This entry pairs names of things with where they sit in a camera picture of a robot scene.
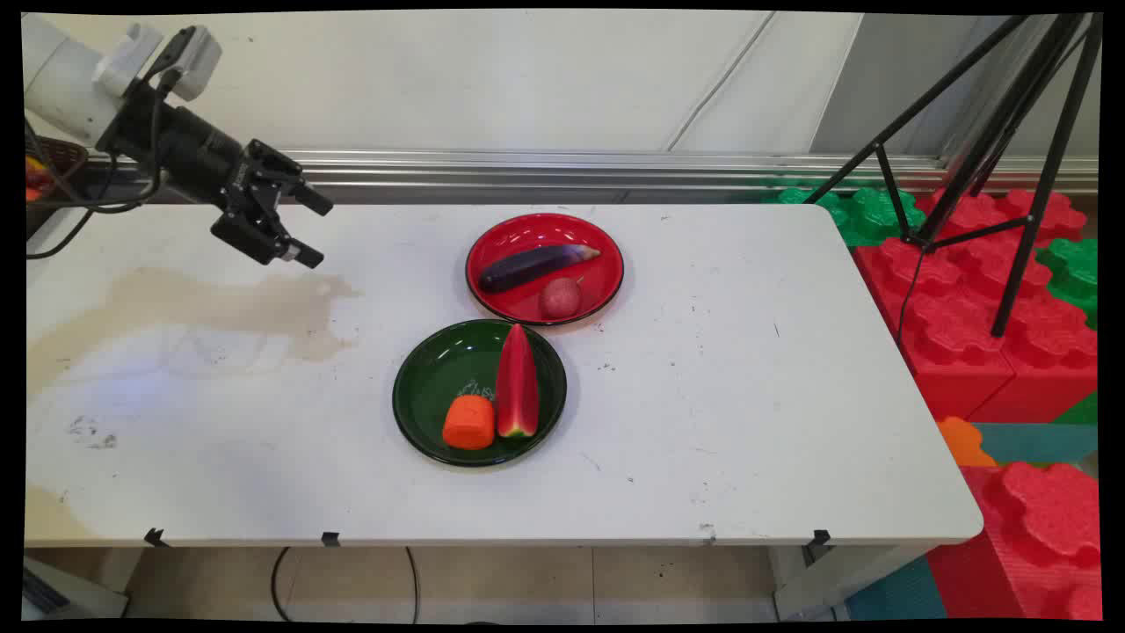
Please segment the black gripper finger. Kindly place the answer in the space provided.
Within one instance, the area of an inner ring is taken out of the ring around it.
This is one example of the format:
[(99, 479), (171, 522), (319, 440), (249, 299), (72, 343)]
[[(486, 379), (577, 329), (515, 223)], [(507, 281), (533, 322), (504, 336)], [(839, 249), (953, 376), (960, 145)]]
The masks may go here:
[(294, 198), (297, 204), (305, 206), (320, 216), (325, 216), (333, 209), (333, 201), (325, 195), (321, 195), (314, 186), (307, 183), (302, 178), (286, 178), (279, 186), (284, 197)]
[(276, 215), (252, 217), (242, 212), (224, 212), (214, 221), (210, 233), (264, 266), (274, 260), (282, 260), (315, 269), (324, 260), (320, 250), (309, 247), (302, 239), (294, 239), (277, 221)]

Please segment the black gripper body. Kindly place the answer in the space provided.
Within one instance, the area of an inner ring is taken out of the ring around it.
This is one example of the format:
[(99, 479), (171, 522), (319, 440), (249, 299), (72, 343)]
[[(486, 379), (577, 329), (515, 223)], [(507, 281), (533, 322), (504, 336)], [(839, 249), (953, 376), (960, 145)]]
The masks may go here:
[(148, 204), (163, 186), (194, 204), (252, 217), (276, 215), (286, 178), (302, 178), (302, 165), (264, 142), (242, 145), (183, 105), (166, 103), (166, 92), (151, 85), (130, 89), (97, 148), (136, 161), (151, 178), (140, 193), (98, 212), (125, 212)]

